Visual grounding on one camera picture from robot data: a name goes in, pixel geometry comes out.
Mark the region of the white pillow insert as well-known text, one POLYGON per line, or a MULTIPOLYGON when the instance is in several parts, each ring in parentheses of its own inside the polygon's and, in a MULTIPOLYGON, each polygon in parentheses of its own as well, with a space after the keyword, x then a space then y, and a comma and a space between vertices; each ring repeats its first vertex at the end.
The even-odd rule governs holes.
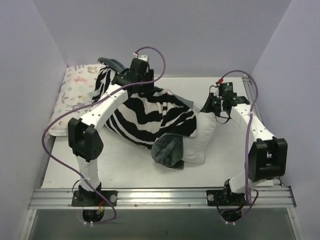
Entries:
POLYGON ((193 109, 196 116, 195 137, 183 137, 182 161, 189 164, 204 164, 205 149, 213 138, 217 120, 212 112, 201 112, 201 107, 194 103, 193 109))

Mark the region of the zebra pillowcase with grey lining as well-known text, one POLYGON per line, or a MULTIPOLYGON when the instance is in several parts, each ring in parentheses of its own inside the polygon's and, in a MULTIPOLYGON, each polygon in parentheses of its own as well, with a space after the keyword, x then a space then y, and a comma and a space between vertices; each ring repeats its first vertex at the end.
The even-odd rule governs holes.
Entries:
POLYGON ((184 138, 194 138, 197 115, 193 102, 168 89, 154 87, 132 94, 104 126, 124 139, 150 150, 152 159, 167 168, 184 168, 184 138))

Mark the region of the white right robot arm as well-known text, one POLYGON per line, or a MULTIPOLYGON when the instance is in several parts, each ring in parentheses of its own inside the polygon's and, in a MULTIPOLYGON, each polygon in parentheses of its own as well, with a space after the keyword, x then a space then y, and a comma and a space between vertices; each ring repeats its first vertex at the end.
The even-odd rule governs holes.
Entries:
POLYGON ((245 133, 244 169, 225 182, 222 200, 232 205, 240 194, 248 197, 254 186, 282 177, 286 172, 288 143, 271 133, 253 111, 253 104, 245 96, 234 91, 232 82, 220 79, 202 108, 205 113, 220 117, 224 112, 227 120, 233 120, 245 133))

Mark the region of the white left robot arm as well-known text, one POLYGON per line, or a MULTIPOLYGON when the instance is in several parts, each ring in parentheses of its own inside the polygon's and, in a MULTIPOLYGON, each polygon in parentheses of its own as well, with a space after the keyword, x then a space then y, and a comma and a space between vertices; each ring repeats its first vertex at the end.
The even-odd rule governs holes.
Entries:
POLYGON ((112 59, 100 58, 101 68, 95 83, 89 111, 68 122, 68 145, 79 166, 83 200, 90 206, 101 201, 98 157, 104 143, 100 131, 106 121, 132 94, 145 93, 154 87, 154 70, 146 55, 137 56, 130 67, 117 70, 112 59))

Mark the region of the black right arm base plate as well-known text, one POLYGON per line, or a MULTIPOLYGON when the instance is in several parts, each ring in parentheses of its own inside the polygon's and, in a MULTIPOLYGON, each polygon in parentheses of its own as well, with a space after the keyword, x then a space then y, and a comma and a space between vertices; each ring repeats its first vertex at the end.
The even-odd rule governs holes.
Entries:
POLYGON ((207 205, 211 207, 220 206, 248 206, 244 193, 224 193, 223 190, 207 190, 207 205))

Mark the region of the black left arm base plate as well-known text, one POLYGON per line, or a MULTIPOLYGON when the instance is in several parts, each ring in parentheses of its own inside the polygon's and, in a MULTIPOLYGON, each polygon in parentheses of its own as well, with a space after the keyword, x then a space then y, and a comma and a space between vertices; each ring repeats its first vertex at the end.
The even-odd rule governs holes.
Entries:
MULTIPOLYGON (((101 190, 100 194, 103 195, 112 206, 117 205, 118 192, 116 190, 101 190)), ((104 202, 105 206, 108 203, 95 192, 85 193, 80 190, 76 190, 73 193, 71 206, 72 207, 99 207, 101 202, 104 202)))

